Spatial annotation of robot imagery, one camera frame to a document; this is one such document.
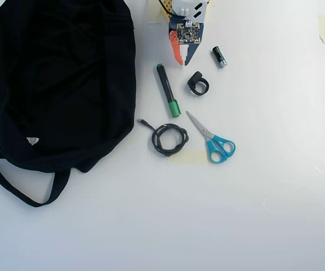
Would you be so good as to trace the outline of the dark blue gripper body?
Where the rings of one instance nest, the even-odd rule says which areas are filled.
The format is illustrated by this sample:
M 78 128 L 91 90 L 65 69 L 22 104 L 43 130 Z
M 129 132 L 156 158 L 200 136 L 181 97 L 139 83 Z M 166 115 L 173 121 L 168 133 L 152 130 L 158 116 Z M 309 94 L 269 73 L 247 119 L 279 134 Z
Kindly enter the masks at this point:
M 201 43 L 203 23 L 196 23 L 190 19 L 170 17 L 170 30 L 177 31 L 177 38 L 180 45 Z

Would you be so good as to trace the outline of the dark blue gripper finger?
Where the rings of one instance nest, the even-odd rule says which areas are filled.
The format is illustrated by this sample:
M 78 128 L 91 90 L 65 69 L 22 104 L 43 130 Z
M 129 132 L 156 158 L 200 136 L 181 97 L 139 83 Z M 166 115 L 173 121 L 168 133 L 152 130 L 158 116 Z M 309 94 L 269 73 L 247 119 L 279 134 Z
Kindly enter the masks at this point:
M 190 61 L 192 60 L 193 55 L 197 51 L 199 45 L 200 45 L 199 43 L 191 43 L 188 45 L 187 55 L 186 55 L 185 62 L 184 62 L 185 65 L 188 65 L 190 63 Z

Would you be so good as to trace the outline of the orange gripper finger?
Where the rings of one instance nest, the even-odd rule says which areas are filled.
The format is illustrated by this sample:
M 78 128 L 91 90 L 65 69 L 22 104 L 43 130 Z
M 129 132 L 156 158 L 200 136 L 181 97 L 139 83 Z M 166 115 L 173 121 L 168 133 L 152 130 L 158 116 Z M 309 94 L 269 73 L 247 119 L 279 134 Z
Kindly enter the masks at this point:
M 170 39 L 170 43 L 171 43 L 171 47 L 172 47 L 172 50 L 174 53 L 175 60 L 180 65 L 184 65 L 184 61 L 181 57 L 180 44 L 179 44 L 178 38 L 177 38 L 177 31 L 175 31 L 175 30 L 170 31 L 169 39 Z

